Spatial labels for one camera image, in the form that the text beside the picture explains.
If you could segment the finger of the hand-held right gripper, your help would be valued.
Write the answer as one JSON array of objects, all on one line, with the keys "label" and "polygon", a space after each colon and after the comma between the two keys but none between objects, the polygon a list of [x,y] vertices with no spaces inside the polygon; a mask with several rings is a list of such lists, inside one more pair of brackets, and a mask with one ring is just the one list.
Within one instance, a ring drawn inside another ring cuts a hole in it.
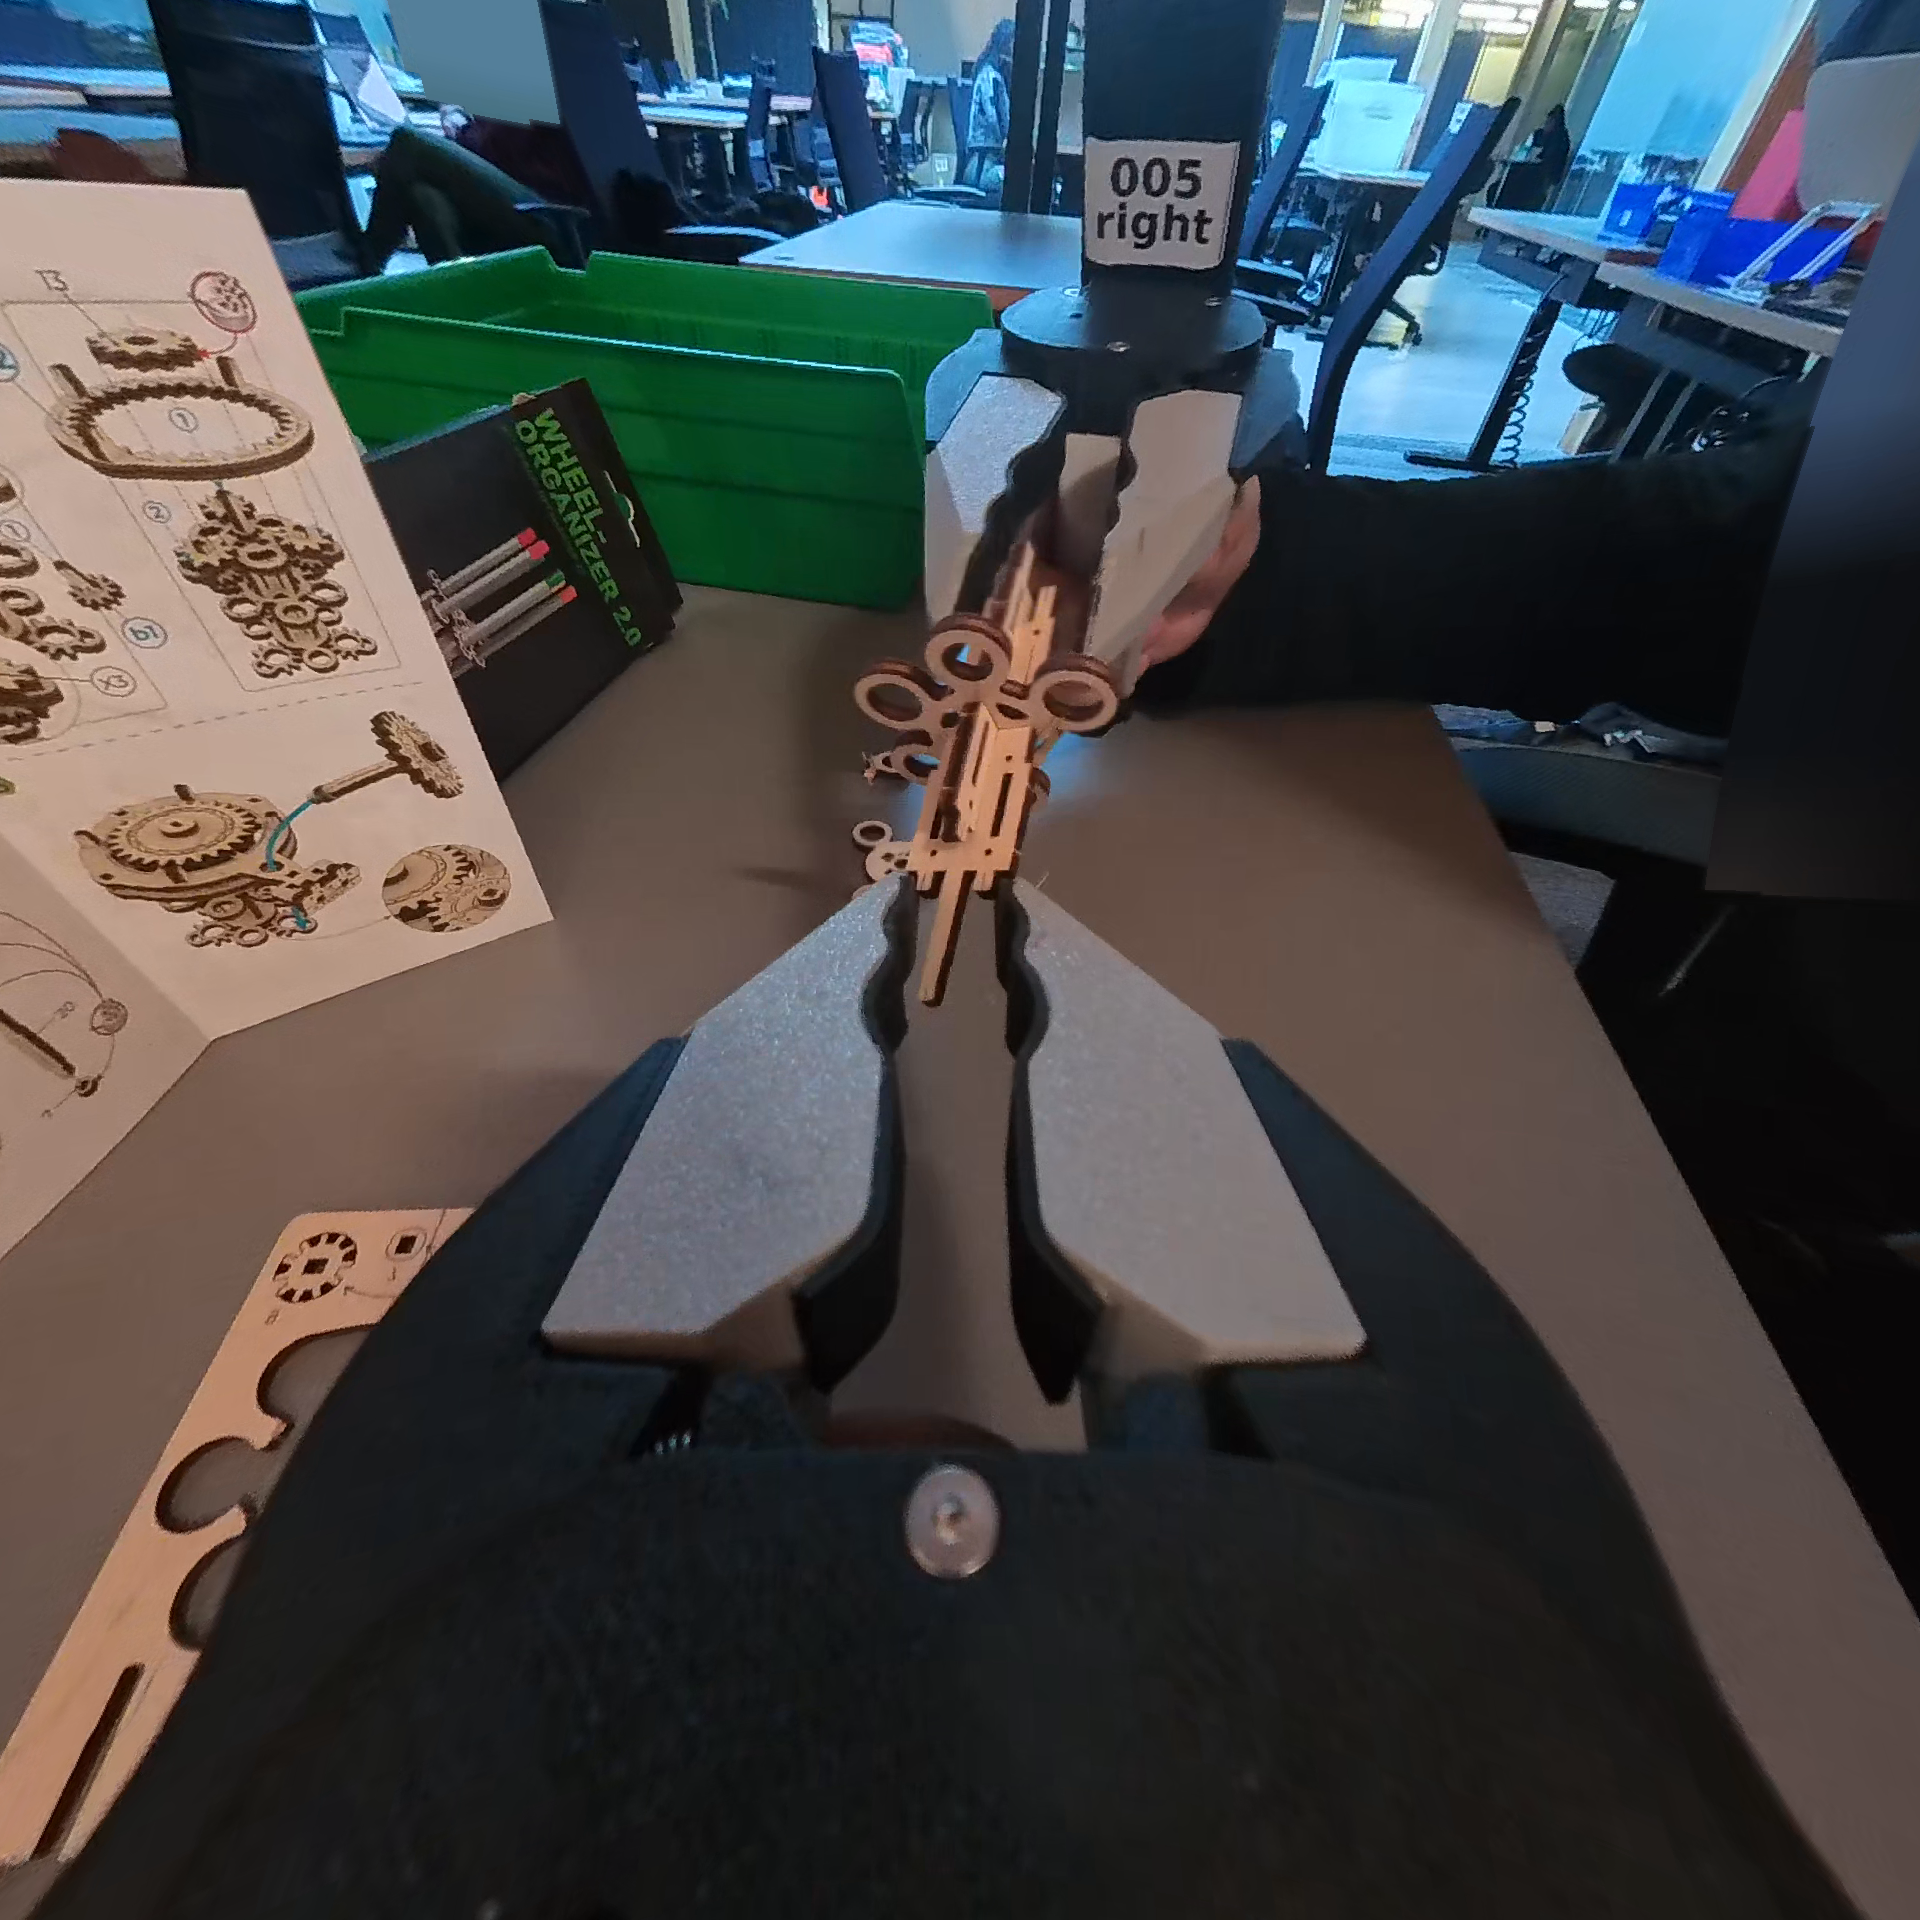
[{"label": "finger of the hand-held right gripper", "polygon": [[948,619],[1014,487],[1017,462],[1042,447],[1065,396],[1011,373],[981,373],[925,462],[925,611]]},{"label": "finger of the hand-held right gripper", "polygon": [[1157,619],[1214,557],[1235,505],[1229,457],[1242,422],[1235,392],[1141,399],[1124,440],[1127,479],[1094,577],[1094,660],[1114,676],[1141,674]]}]

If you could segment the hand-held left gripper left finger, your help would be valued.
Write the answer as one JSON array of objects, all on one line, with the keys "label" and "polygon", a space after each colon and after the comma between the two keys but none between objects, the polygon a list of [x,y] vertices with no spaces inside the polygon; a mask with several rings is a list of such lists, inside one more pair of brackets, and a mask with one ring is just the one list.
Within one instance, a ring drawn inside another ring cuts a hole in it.
[{"label": "hand-held left gripper left finger", "polygon": [[690,1027],[543,1320],[569,1356],[831,1392],[900,1295],[908,883],[858,894]]}]

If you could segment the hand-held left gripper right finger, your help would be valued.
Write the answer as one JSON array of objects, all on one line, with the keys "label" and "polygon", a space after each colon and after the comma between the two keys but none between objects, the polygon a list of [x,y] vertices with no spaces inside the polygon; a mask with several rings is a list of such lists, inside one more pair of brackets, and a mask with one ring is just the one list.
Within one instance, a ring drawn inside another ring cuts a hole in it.
[{"label": "hand-held left gripper right finger", "polygon": [[1040,890],[1005,895],[1005,992],[1011,1298],[1045,1399],[1361,1356],[1218,1031]]}]

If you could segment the wooden model assembly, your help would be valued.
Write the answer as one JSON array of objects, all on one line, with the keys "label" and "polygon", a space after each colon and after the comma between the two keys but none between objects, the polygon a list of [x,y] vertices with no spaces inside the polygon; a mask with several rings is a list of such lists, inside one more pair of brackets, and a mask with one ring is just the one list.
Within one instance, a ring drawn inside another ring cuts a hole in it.
[{"label": "wooden model assembly", "polygon": [[1028,817],[1047,793],[1045,758],[1065,737],[1107,730],[1119,676],[1088,653],[1091,582],[1021,534],[977,611],[934,621],[925,657],[883,660],[854,681],[854,708],[894,748],[918,741],[931,777],[913,828],[923,900],[934,904],[918,999],[943,1005],[968,901],[1017,877]]}]

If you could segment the black model kit box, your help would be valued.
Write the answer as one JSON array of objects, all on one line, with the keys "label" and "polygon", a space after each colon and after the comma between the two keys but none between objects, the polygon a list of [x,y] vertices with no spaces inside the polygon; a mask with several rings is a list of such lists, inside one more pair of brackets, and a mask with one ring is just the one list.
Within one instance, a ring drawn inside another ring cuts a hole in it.
[{"label": "black model kit box", "polygon": [[382,447],[368,479],[496,780],[673,637],[682,589],[583,378]]}]

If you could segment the plywood parts sheet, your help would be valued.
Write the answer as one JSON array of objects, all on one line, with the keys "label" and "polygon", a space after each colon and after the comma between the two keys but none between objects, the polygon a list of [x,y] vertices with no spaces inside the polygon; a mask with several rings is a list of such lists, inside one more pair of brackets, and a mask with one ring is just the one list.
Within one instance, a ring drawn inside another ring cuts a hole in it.
[{"label": "plywood parts sheet", "polygon": [[174,1503],[185,1470],[238,1449],[286,1466],[302,1415],[286,1368],[318,1342],[361,1342],[468,1206],[302,1213],[279,1229],[129,1520],[3,1748],[3,1874],[72,1860],[102,1823],[201,1663],[189,1596],[231,1563],[265,1492]]}]

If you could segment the person's right hand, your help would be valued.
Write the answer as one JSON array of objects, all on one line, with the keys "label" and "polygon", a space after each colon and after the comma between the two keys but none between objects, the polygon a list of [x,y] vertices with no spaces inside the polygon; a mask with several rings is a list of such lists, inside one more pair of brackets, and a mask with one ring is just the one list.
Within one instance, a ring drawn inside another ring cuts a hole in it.
[{"label": "person's right hand", "polygon": [[1186,584],[1168,603],[1147,629],[1138,649],[1141,676],[1185,657],[1206,637],[1214,619],[1246,577],[1261,544],[1261,479],[1239,486],[1232,510],[1214,553],[1195,567]]}]

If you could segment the green plastic bin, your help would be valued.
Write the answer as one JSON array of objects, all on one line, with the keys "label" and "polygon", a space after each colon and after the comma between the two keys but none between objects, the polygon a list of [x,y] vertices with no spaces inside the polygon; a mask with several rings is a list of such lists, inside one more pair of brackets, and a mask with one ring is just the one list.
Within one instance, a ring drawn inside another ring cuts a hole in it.
[{"label": "green plastic bin", "polygon": [[399,445],[586,380],[682,584],[901,609],[925,389],[981,291],[543,248],[298,295],[348,429]]}]

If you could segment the wooden-edged desk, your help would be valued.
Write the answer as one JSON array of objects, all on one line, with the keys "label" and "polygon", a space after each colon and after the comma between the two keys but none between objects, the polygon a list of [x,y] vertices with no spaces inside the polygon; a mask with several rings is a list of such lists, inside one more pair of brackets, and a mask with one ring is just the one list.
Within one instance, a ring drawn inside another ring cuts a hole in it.
[{"label": "wooden-edged desk", "polygon": [[978,291],[1005,313],[1037,291],[1080,285],[1085,252],[1080,219],[900,198],[749,253],[743,266]]}]

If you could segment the folded instruction booklet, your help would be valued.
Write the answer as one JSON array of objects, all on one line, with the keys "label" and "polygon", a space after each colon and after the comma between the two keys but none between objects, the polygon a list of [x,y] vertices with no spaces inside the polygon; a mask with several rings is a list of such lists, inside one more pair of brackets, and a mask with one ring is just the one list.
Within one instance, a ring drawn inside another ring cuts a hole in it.
[{"label": "folded instruction booklet", "polygon": [[546,921],[251,199],[3,179],[3,1253],[215,1042]]}]

